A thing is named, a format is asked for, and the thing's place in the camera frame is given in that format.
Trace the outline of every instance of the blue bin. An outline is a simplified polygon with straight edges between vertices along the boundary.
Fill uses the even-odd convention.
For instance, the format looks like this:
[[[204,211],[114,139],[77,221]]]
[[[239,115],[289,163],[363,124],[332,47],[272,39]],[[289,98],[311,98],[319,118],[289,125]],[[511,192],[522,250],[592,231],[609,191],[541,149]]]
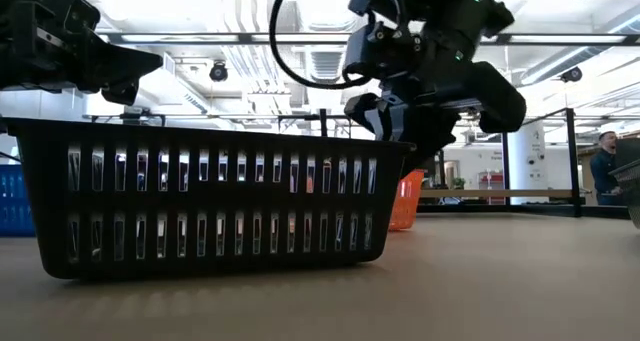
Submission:
[[[0,165],[0,237],[35,236],[20,165]]]

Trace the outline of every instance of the red object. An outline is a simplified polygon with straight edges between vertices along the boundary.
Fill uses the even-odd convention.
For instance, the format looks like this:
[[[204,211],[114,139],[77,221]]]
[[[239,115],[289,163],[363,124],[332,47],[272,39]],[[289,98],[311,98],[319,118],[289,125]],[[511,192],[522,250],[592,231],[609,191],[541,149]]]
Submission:
[[[398,184],[389,230],[406,230],[413,226],[416,220],[423,177],[424,171],[416,170],[408,174]]]

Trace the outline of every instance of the basket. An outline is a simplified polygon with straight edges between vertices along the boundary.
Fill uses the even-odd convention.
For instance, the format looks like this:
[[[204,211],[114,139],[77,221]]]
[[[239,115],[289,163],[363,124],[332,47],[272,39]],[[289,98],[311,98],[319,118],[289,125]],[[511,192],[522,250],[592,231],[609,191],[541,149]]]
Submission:
[[[640,160],[610,172],[618,181],[631,221],[640,229]]]
[[[2,122],[18,139],[44,268],[63,279],[375,260],[412,147]]]
[[[0,237],[34,236],[20,165],[0,165]]]
[[[413,226],[420,201],[420,186],[423,178],[424,171],[415,170],[405,176],[398,184],[389,230],[406,230]]]

